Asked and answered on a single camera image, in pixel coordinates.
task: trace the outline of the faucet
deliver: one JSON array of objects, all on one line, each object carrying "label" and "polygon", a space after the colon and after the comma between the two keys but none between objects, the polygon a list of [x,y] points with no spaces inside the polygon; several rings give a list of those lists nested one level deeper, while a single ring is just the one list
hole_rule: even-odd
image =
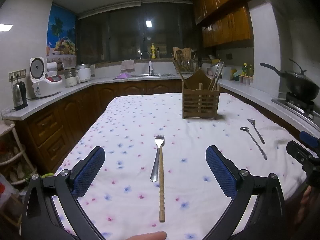
[{"label": "faucet", "polygon": [[141,53],[140,59],[142,58],[142,54],[143,53],[148,53],[148,55],[149,55],[149,76],[152,76],[154,74],[154,72],[153,72],[153,68],[152,68],[151,55],[150,55],[149,52],[144,51],[144,52]]}]

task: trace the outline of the wok handle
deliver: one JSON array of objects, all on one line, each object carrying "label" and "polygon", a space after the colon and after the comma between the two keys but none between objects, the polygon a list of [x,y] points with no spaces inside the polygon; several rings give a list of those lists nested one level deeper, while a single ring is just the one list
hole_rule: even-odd
[{"label": "wok handle", "polygon": [[278,74],[279,77],[285,77],[285,73],[282,73],[281,71],[277,70],[274,66],[269,65],[267,63],[260,63],[260,66],[267,67],[269,69],[272,69],[274,72]]}]

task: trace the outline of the human hand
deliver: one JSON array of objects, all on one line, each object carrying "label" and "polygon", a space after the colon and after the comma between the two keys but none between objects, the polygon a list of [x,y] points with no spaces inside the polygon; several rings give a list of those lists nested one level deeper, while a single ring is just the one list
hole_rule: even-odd
[{"label": "human hand", "polygon": [[159,231],[155,233],[148,233],[139,236],[131,236],[127,240],[165,240],[167,238],[167,233],[164,231]]}]

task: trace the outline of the screw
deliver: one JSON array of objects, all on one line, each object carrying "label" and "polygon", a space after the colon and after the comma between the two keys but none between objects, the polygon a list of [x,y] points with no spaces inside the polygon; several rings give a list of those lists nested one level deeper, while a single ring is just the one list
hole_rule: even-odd
[{"label": "screw", "polygon": [[68,170],[62,170],[62,171],[60,172],[60,175],[61,175],[61,176],[66,176],[68,173],[69,173]]},{"label": "screw", "polygon": [[36,180],[36,179],[38,179],[39,178],[39,174],[34,174],[33,176],[32,176],[32,179],[34,179],[34,180]]},{"label": "screw", "polygon": [[241,170],[241,171],[240,171],[240,174],[241,174],[242,176],[248,176],[248,175],[249,175],[249,171],[247,171],[247,170]]},{"label": "screw", "polygon": [[273,178],[273,179],[277,179],[277,178],[278,178],[278,176],[277,176],[277,174],[271,173],[271,178]]}]

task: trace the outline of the sink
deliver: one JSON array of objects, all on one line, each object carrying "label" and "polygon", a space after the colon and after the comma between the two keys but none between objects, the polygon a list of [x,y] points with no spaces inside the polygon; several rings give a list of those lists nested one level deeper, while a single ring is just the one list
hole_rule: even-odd
[{"label": "sink", "polygon": [[141,75],[132,75],[132,77],[175,77],[176,75],[174,74],[141,74]]}]

